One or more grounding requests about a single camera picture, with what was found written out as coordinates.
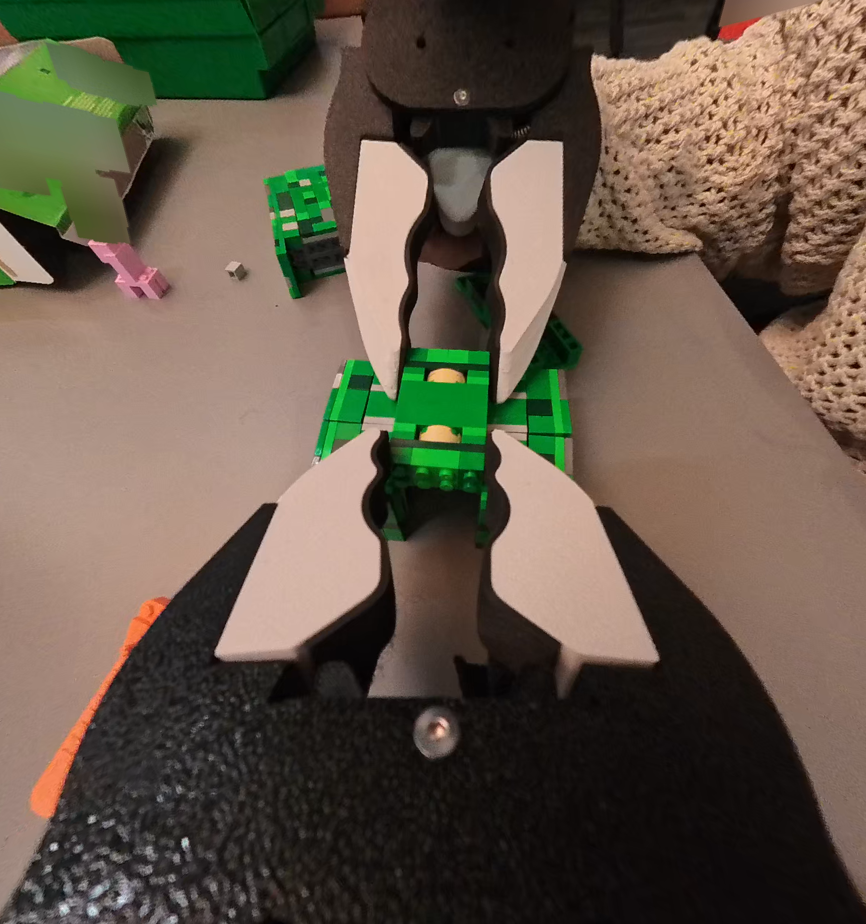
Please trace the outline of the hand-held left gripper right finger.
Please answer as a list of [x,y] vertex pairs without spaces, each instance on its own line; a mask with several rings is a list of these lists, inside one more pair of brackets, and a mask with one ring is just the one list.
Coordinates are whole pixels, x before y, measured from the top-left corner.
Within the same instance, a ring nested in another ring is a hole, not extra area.
[[508,433],[485,445],[478,632],[488,659],[546,671],[566,698],[584,665],[650,668],[658,648],[594,501]]

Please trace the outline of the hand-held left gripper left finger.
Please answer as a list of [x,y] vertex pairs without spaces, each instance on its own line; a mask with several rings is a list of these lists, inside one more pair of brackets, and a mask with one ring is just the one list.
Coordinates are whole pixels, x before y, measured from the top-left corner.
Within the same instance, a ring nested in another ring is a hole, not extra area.
[[387,436],[360,433],[279,497],[215,648],[220,662],[300,662],[381,591],[382,539],[367,499]]

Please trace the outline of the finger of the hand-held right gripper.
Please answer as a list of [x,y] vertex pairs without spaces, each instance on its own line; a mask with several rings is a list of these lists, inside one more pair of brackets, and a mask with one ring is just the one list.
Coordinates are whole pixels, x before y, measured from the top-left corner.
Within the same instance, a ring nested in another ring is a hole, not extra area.
[[361,142],[344,264],[362,343],[387,395],[401,381],[405,316],[416,298],[411,247],[430,201],[427,168],[407,148]]
[[563,180],[561,141],[524,141],[491,168],[485,184],[497,244],[496,403],[528,369],[566,270]]

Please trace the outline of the large green lego assembly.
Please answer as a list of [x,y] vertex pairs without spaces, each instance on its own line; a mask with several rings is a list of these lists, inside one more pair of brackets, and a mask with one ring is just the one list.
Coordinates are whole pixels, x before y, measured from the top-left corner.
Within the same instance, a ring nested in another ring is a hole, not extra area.
[[477,499],[475,543],[481,545],[487,536],[488,433],[507,433],[572,476],[565,373],[579,356],[578,348],[558,356],[539,347],[516,390],[502,403],[489,397],[489,353],[483,350],[411,349],[395,398],[369,361],[348,359],[328,396],[312,462],[320,463],[364,431],[384,431],[391,456],[385,538],[405,540],[413,531],[413,492],[460,491]]

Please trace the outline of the small green lego cube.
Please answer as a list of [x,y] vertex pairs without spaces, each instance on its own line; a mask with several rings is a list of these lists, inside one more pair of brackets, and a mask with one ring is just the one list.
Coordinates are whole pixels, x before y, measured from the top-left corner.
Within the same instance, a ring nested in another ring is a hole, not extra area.
[[308,283],[345,271],[324,165],[265,178],[277,262],[292,298]]

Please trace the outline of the green lego base piece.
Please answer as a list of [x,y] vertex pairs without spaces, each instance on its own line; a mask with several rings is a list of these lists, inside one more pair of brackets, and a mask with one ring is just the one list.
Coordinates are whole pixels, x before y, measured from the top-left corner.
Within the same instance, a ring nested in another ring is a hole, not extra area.
[[[460,274],[454,282],[455,289],[485,330],[491,327],[491,315],[486,301],[490,280],[488,272],[471,272]],[[578,366],[582,352],[581,342],[559,317],[551,313],[523,379],[550,369],[572,371]]]

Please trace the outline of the pink lego pig figure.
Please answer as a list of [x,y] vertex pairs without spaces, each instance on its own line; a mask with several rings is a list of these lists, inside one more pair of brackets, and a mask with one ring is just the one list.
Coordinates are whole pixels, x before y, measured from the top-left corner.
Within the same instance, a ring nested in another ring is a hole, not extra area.
[[88,247],[116,273],[116,286],[130,299],[160,300],[170,290],[162,272],[146,264],[126,242],[109,244],[90,239]]

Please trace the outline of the green cardboard lego box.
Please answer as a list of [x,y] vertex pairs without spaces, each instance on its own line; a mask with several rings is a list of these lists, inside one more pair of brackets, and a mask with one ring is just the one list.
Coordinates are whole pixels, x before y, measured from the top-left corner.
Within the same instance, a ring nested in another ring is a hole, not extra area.
[[40,229],[95,249],[130,243],[125,208],[155,137],[150,75],[111,40],[0,48],[0,287],[50,284]]

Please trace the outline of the person's right hand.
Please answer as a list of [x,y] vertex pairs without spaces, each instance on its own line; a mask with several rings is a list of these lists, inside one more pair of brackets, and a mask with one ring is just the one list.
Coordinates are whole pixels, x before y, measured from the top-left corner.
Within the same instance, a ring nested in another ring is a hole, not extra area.
[[477,231],[455,237],[439,225],[427,236],[419,261],[455,272],[490,272],[492,268],[485,240]]

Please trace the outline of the green ribbed plastic box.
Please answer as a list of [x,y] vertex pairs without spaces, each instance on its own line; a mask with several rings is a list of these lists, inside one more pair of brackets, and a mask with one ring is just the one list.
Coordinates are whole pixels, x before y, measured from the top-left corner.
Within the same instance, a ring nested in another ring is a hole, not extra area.
[[0,1],[17,40],[111,40],[164,99],[263,100],[311,52],[315,1]]

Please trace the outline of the orange brick separator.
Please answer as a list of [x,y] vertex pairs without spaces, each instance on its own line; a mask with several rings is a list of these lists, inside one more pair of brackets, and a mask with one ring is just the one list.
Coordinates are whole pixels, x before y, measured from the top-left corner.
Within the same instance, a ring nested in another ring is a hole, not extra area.
[[115,663],[106,674],[77,722],[69,730],[55,755],[47,764],[37,780],[29,800],[31,811],[43,820],[53,817],[69,775],[70,767],[76,757],[95,712],[103,701],[108,688],[121,668],[126,664],[130,653],[140,642],[155,620],[170,603],[170,598],[157,597],[145,601],[137,614],[130,620],[124,641],[122,642]]

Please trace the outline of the cream knit sweater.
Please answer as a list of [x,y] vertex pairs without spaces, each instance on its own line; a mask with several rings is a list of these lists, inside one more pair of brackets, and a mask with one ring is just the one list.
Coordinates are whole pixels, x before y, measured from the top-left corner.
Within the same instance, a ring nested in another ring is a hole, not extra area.
[[827,305],[791,310],[759,338],[866,479],[866,226]]

